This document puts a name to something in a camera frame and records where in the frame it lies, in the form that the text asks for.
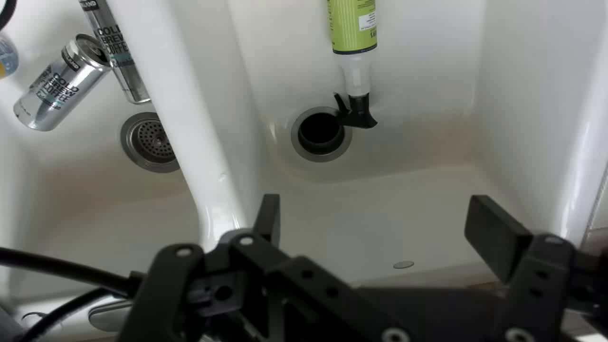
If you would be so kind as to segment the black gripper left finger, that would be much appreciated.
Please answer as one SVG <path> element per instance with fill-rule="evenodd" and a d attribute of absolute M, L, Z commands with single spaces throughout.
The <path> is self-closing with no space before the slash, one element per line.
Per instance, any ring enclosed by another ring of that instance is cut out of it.
<path fill-rule="evenodd" d="M 281 199 L 277 193 L 263 193 L 252 231 L 277 244 L 281 227 Z"/>

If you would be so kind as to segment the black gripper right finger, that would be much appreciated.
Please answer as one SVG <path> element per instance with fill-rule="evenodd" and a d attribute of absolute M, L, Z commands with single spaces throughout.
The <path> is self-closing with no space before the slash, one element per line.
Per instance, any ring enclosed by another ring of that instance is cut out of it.
<path fill-rule="evenodd" d="M 501 282 L 531 242 L 531 233 L 490 195 L 469 197 L 463 235 Z"/>

